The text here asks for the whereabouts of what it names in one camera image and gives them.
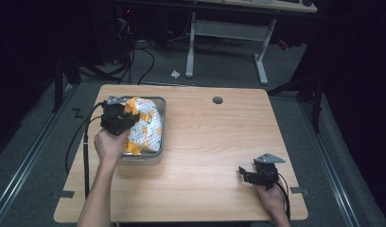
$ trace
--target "snack bag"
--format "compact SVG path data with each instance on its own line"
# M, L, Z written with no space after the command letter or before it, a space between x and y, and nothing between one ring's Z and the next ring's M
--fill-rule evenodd
M138 155L142 149L159 151L161 147L162 124L155 103L150 99L134 97L125 104L125 112L140 114L140 120L131 127L125 151Z

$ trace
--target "metal rail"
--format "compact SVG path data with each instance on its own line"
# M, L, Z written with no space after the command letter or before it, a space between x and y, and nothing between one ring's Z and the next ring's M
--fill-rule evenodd
M39 158L40 154L43 152L42 147L45 142L45 139L47 138L55 123L57 122L58 117L61 115L63 107L70 99L70 97L75 93L75 91L75 85L67 86L64 96L65 100L62 103L61 107L49 116L43 129L40 131L39 135L37 136L30 150L28 151L25 160L21 163L20 167L10 180L7 189L2 194L0 198L0 224L4 219L5 215L7 214L8 210L10 209L10 206L12 205L13 201L16 199L16 196L22 188L23 184L25 183L28 174L37 162L37 159Z
M337 172L329 159L328 152L324 146L324 141L319 133L317 133L311 124L311 112L306 103L299 103L299 107L302 113L307 118L308 128L311 130L314 141L318 147L322 166L325 170L326 177L331 185L332 192L334 193L335 199L341 209L343 218L347 226L360 226L356 213L350 204L350 200L347 197L346 191L341 184Z

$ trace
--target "wooden table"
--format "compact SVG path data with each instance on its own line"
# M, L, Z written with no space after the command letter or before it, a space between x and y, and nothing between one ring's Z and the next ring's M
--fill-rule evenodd
M104 85L96 102L113 96L161 96L167 102L163 159L157 166L119 165L112 187L112 221L235 221L270 219L238 167L254 171L266 152L289 187L298 183L268 95L259 89ZM220 96L222 104L213 97ZM102 114L98 108L93 117ZM93 145L99 120L89 130L90 179L98 157ZM82 144L54 218L77 222L84 204ZM289 193L291 219L307 218L301 194Z

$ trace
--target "desk leg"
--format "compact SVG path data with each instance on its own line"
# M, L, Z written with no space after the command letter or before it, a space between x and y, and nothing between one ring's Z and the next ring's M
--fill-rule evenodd
M196 32L196 12L192 12L192 22L190 26L190 46L189 52L187 53L186 73L187 78L193 77L193 66L194 66L194 37Z
M276 19L271 20L268 26L263 44L261 46L260 53L254 55L255 65L257 66L258 76L260 77L260 83L262 85L268 84L266 71L264 70L263 58L264 58L264 54L266 53L267 46L270 42L270 38L273 32L273 28L275 27L275 23L276 23Z

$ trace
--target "gray bin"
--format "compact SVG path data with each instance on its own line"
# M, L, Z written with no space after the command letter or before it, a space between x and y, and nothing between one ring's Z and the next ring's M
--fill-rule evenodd
M119 164L120 165L145 165L145 166L154 166L161 162L161 159L163 158L163 147L164 147L164 135L165 135L165 125L166 125L166 109L167 104L166 101L158 96L140 96L144 99L151 99L156 107L157 111L160 114L161 117L161 125L162 125L162 136L161 136L161 146L160 149L155 152L151 150L143 149L139 155L134 156L132 154L122 154ZM132 96L126 96L126 98L129 100L132 98Z

